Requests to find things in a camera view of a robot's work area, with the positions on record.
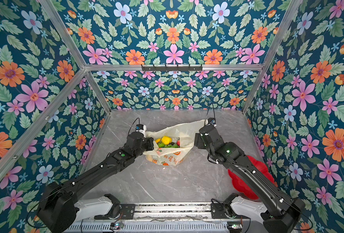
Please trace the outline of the cream plastic bag orange print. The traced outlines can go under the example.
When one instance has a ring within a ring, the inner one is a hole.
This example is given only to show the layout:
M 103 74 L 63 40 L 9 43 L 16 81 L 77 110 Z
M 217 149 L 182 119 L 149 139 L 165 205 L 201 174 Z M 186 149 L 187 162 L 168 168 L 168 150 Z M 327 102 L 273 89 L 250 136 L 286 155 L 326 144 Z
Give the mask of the cream plastic bag orange print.
M 146 136 L 154 139 L 154 149 L 144 153 L 146 160 L 161 166 L 179 165 L 194 147 L 195 134 L 206 122 L 199 120 L 170 126 L 157 132 L 146 131 Z M 171 137 L 174 143 L 180 140 L 180 148 L 159 148 L 157 144 L 163 136 Z

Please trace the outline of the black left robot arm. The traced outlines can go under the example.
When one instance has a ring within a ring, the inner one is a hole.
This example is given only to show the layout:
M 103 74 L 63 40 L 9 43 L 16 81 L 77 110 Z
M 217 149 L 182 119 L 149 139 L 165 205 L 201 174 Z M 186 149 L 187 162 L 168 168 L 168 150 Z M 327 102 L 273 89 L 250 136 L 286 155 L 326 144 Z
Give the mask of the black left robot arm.
M 145 151 L 154 149 L 154 139 L 143 133 L 132 132 L 123 147 L 110 152 L 90 170 L 62 184 L 51 183 L 43 192 L 37 208 L 37 216 L 53 233 L 62 233 L 72 225 L 79 208 L 75 204 L 90 190 L 112 175 L 134 163 Z

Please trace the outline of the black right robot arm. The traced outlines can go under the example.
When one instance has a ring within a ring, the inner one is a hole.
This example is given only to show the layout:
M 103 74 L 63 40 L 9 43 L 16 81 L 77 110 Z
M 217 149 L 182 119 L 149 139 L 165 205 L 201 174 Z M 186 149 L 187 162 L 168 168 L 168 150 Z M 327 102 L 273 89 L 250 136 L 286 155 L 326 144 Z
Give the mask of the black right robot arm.
M 237 175 L 260 199 L 258 202 L 234 195 L 225 202 L 235 215 L 248 217 L 269 233 L 291 233 L 299 222 L 305 204 L 274 185 L 233 142 L 224 142 L 216 127 L 207 124 L 195 136 L 195 146 L 208 152 L 211 163 L 223 165 Z

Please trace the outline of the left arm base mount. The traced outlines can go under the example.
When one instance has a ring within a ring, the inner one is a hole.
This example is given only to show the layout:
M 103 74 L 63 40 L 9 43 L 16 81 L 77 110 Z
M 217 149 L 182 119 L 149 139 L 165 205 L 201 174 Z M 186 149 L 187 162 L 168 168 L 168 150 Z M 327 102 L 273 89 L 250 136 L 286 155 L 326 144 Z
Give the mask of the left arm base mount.
M 94 219 L 96 220 L 130 220 L 133 219 L 136 205 L 129 203 L 121 203 L 115 196 L 112 194 L 106 194 L 103 196 L 105 199 L 105 206 L 101 206 L 101 211 L 105 211 L 101 215 L 96 215 Z

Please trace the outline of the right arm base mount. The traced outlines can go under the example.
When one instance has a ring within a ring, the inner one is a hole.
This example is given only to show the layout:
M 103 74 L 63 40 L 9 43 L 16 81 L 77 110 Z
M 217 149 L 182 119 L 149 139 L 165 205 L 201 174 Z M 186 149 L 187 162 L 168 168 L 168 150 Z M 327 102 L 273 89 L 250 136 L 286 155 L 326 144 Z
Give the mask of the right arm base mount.
M 234 203 L 234 199 L 239 197 L 238 194 L 232 193 L 226 198 L 224 201 L 219 201 L 215 198 L 211 199 L 211 217 L 213 219 L 234 219 L 234 218 L 242 218 L 237 212 L 234 211 L 234 208 L 231 207 L 231 204 Z

